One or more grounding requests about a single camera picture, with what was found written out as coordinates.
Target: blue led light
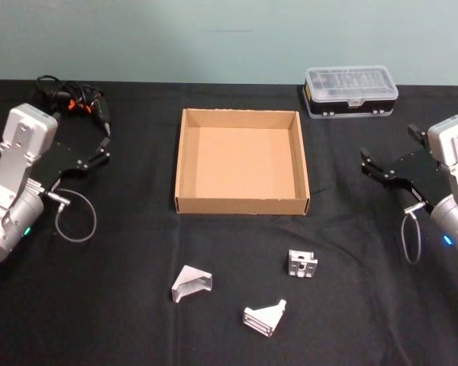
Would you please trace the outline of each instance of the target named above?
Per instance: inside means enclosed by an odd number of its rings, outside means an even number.
[[[448,235],[444,235],[443,239],[444,242],[449,246],[452,246],[454,244],[454,241]]]

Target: wall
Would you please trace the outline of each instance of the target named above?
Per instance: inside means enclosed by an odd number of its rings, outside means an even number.
[[[0,79],[293,84],[360,64],[458,85],[458,0],[0,0]]]

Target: cardboard box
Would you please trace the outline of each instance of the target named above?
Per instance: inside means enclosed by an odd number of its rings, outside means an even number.
[[[184,109],[176,169],[181,214],[306,214],[298,112]]]

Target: metal block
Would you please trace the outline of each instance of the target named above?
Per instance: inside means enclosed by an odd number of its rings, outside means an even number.
[[[178,303],[182,297],[202,290],[212,290],[212,274],[185,265],[171,287],[171,294],[173,301]]]
[[[247,307],[244,310],[243,323],[255,329],[261,334],[271,337],[285,312],[285,300],[280,300],[274,307],[265,307],[259,310],[252,310]]]
[[[314,276],[318,260],[314,258],[314,252],[299,252],[289,250],[289,275],[300,278]]]

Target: black tablecloth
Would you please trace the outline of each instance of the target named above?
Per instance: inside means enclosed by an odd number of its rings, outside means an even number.
[[[68,181],[98,211],[86,244],[53,229],[54,204],[0,265],[0,365],[445,365],[458,364],[458,253],[427,215],[423,255],[407,265],[397,197],[360,172],[361,146],[392,162],[419,149],[426,129],[458,114],[458,87],[399,87],[392,116],[310,120],[288,85],[100,83],[114,125],[112,160]],[[0,138],[31,83],[0,82]],[[183,108],[301,111],[311,186],[306,217],[176,214],[173,189]],[[57,139],[87,153],[101,133],[65,120]],[[62,224],[92,221],[79,201]],[[313,251],[315,277],[285,273],[288,250]],[[183,265],[214,288],[174,304]],[[267,339],[244,307],[287,300]]]

